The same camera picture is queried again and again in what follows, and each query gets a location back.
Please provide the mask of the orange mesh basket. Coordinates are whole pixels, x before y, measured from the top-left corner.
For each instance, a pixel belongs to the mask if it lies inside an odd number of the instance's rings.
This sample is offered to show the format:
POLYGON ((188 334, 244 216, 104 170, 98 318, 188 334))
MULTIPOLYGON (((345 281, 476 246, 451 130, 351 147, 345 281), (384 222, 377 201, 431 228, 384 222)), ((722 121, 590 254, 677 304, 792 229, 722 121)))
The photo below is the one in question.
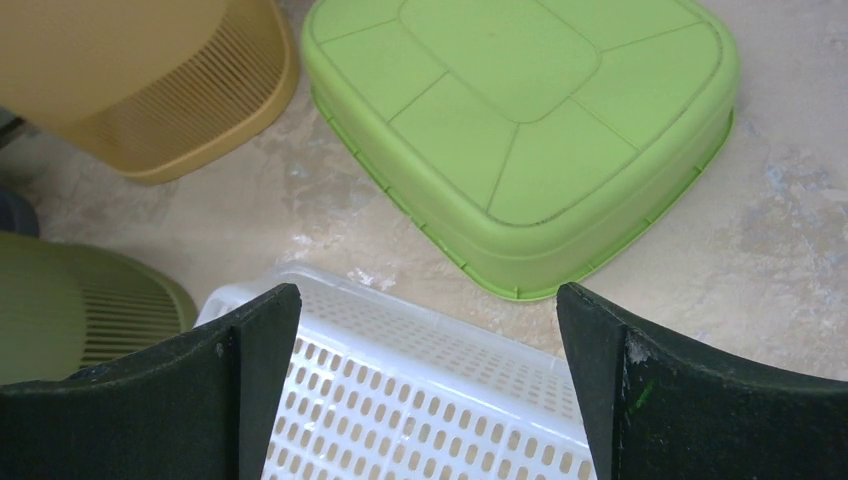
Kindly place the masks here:
POLYGON ((274 1, 5 1, 1 104, 161 184, 269 127, 299 79, 274 1))

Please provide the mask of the lime green tray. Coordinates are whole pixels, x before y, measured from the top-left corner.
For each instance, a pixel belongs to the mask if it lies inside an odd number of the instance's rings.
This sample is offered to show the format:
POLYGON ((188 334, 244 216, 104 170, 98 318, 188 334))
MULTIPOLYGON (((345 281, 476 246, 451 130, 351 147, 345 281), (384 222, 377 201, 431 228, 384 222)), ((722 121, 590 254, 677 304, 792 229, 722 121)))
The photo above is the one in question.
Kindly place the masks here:
POLYGON ((313 101, 460 270, 554 295, 649 229, 721 151, 740 58, 695 1, 318 1, 313 101))

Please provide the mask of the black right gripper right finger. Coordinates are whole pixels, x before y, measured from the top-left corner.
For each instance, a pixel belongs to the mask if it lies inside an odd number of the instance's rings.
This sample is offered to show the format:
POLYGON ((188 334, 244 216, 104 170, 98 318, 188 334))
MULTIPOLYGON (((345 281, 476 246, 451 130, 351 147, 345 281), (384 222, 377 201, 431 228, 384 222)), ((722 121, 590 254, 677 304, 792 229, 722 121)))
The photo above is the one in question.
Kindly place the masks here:
POLYGON ((561 338, 600 479, 843 479, 847 385, 761 364, 576 284, 561 338))

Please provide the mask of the olive green mesh basket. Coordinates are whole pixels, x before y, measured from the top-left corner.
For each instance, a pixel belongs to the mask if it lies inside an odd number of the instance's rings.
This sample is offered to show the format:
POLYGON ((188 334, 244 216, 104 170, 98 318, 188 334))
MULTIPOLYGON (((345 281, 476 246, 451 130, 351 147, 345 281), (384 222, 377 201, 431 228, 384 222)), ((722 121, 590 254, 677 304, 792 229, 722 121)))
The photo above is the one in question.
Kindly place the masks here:
POLYGON ((126 255, 1 236, 1 381, 56 381, 192 328, 189 293, 126 255))

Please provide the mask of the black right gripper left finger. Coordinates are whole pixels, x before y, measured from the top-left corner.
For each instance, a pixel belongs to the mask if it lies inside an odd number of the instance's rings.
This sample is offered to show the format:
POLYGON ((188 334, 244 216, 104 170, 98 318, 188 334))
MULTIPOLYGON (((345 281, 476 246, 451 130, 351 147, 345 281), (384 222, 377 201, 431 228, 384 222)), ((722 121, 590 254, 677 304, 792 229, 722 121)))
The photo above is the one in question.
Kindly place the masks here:
POLYGON ((283 283, 154 346, 1 389, 5 479, 258 479, 302 300, 283 283))

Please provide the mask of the white mesh tray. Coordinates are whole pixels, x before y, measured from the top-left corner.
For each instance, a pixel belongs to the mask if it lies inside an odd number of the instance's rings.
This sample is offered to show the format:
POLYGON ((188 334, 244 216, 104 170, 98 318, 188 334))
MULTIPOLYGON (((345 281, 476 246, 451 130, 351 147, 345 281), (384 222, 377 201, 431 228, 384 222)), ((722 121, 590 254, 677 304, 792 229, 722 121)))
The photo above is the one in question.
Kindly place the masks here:
POLYGON ((595 477, 561 358, 297 262, 218 288, 198 322, 281 283, 302 309, 264 478, 595 477))

